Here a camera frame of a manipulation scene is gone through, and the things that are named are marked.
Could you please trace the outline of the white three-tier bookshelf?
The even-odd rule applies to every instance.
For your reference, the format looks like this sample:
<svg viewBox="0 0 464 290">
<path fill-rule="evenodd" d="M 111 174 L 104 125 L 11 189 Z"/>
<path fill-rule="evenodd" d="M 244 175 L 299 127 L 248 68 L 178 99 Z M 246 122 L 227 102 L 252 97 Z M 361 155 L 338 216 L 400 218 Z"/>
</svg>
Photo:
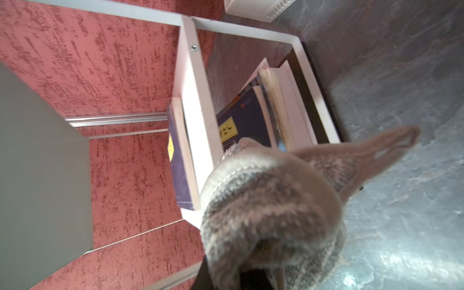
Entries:
<svg viewBox="0 0 464 290">
<path fill-rule="evenodd" d="M 199 187 L 203 187 L 224 151 L 197 30 L 292 45 L 329 142 L 337 144 L 341 141 L 302 42 L 297 36 L 115 1 L 46 1 L 46 4 L 180 28 L 173 93 L 175 97 L 182 98 L 188 140 Z"/>
</svg>

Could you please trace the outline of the grey striped fluffy cloth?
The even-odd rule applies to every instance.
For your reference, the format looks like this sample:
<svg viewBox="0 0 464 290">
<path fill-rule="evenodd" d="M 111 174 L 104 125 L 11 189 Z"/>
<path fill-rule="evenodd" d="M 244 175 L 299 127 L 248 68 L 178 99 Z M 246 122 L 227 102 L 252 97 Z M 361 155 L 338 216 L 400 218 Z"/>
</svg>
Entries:
<svg viewBox="0 0 464 290">
<path fill-rule="evenodd" d="M 313 290 L 346 241 L 344 208 L 398 162 L 421 130 L 402 126 L 360 142 L 291 152 L 243 138 L 201 192 L 201 239 L 216 290 L 240 290 L 240 273 L 264 269 L 274 290 Z"/>
</svg>

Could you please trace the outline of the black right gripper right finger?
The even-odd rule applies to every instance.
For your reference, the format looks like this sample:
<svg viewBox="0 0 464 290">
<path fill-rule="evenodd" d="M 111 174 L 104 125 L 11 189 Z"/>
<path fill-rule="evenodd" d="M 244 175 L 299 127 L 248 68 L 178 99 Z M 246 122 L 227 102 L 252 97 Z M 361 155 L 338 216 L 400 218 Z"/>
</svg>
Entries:
<svg viewBox="0 0 464 290">
<path fill-rule="evenodd" d="M 241 290 L 274 290 L 264 269 L 252 269 L 240 273 Z"/>
</svg>

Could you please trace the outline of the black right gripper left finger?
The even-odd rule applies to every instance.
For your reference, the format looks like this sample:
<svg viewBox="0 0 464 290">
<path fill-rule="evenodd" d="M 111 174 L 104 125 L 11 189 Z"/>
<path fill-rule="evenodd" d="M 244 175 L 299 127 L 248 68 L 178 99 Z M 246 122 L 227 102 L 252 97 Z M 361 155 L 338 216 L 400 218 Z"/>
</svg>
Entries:
<svg viewBox="0 0 464 290">
<path fill-rule="evenodd" d="M 209 273 L 209 267 L 208 267 L 206 256 L 204 256 L 204 259 L 201 263 L 198 274 L 190 289 L 191 290 L 214 290 L 213 282 L 211 280 L 210 273 Z"/>
</svg>

